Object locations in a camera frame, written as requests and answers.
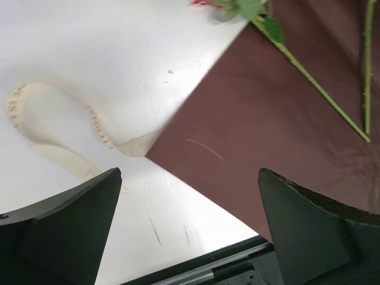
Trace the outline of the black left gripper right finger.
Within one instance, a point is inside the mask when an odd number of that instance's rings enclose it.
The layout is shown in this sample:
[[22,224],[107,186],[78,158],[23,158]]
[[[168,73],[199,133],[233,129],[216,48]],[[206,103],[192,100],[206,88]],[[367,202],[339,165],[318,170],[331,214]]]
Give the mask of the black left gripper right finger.
[[379,284],[379,215],[270,169],[258,187],[285,284]]

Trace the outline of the pale pink flower stem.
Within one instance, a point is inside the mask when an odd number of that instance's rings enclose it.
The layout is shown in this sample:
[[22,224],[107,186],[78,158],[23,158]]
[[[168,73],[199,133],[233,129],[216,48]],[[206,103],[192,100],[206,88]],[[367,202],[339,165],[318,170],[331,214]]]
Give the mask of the pale pink flower stem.
[[231,19],[237,15],[250,21],[289,61],[290,63],[319,91],[327,102],[340,116],[366,141],[370,142],[369,135],[358,127],[349,115],[338,106],[333,98],[302,66],[296,57],[284,45],[284,33],[278,19],[273,17],[272,1],[190,1],[192,5],[211,6],[220,10],[220,15]]

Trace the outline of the small pink bud stem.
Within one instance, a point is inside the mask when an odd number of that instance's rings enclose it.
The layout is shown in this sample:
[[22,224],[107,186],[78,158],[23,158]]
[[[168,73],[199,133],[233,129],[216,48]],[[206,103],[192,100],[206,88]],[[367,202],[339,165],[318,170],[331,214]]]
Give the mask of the small pink bud stem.
[[365,25],[363,31],[364,51],[364,86],[363,86],[363,108],[365,133],[371,132],[371,80],[372,80],[372,22],[375,7],[374,0],[368,0],[365,12]]

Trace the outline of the red wrapping paper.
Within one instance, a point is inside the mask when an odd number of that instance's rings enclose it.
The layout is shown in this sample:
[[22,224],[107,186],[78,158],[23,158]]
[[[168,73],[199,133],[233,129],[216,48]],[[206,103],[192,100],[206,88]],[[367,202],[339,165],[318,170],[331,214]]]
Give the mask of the red wrapping paper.
[[[274,1],[288,50],[362,126],[365,1]],[[379,9],[372,28],[370,141],[253,25],[199,83],[147,157],[261,236],[258,172],[268,168],[379,213]]]

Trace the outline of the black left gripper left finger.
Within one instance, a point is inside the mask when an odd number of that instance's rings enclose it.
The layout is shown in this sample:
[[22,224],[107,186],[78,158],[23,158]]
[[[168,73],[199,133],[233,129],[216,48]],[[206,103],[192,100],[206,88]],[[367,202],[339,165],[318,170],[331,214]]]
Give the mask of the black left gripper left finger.
[[113,168],[1,214],[1,284],[94,284],[121,185]]

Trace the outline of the cream printed ribbon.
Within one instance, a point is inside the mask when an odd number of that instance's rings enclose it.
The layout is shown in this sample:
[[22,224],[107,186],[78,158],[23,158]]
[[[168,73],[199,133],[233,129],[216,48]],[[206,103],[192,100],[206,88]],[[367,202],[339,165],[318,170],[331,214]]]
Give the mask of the cream printed ribbon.
[[146,154],[161,125],[149,95],[2,78],[1,193],[48,195],[119,167],[122,192],[147,195],[160,186]]

